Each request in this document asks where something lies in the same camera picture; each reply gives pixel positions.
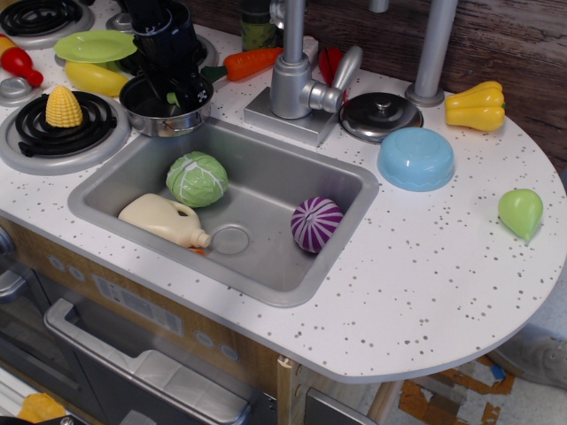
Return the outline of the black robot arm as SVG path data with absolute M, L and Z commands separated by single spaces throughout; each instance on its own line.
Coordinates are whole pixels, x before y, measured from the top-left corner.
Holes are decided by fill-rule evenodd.
M 131 18 L 137 64 L 155 95 L 175 97 L 183 112 L 204 106 L 209 82 L 198 69 L 206 55 L 195 32 L 190 10 L 178 1 L 123 1 Z

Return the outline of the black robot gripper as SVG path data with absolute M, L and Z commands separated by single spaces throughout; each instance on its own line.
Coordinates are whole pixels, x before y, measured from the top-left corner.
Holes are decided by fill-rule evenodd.
M 191 19 L 144 23 L 133 20 L 135 43 L 145 79 L 151 84 L 144 95 L 144 115 L 168 116 L 166 101 L 175 92 L 183 113 L 211 110 L 211 96 L 206 96 L 206 80 L 198 70 L 201 47 Z

